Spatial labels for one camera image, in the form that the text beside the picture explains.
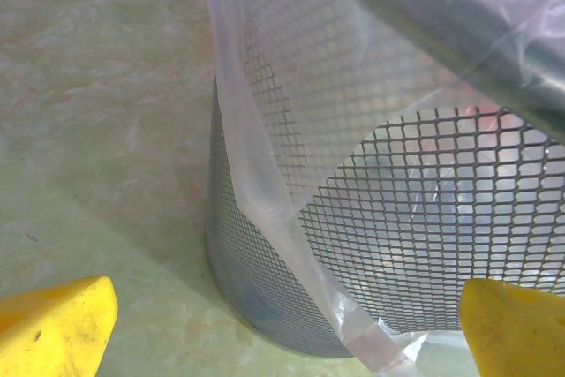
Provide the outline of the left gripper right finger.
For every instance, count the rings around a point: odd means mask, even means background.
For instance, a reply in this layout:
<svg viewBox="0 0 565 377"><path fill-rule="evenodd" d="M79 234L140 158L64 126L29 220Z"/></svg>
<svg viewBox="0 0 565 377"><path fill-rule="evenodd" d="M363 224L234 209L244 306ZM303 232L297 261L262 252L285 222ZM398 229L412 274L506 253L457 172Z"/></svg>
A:
<svg viewBox="0 0 565 377"><path fill-rule="evenodd" d="M565 298L470 279L458 316L480 377L565 377Z"/></svg>

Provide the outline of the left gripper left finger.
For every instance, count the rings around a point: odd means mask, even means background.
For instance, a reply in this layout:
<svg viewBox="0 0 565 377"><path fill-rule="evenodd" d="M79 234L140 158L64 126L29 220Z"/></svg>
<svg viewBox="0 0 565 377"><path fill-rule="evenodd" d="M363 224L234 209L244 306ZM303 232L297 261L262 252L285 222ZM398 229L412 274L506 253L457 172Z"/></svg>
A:
<svg viewBox="0 0 565 377"><path fill-rule="evenodd" d="M107 276L0 298L0 377L96 377L117 316Z"/></svg>

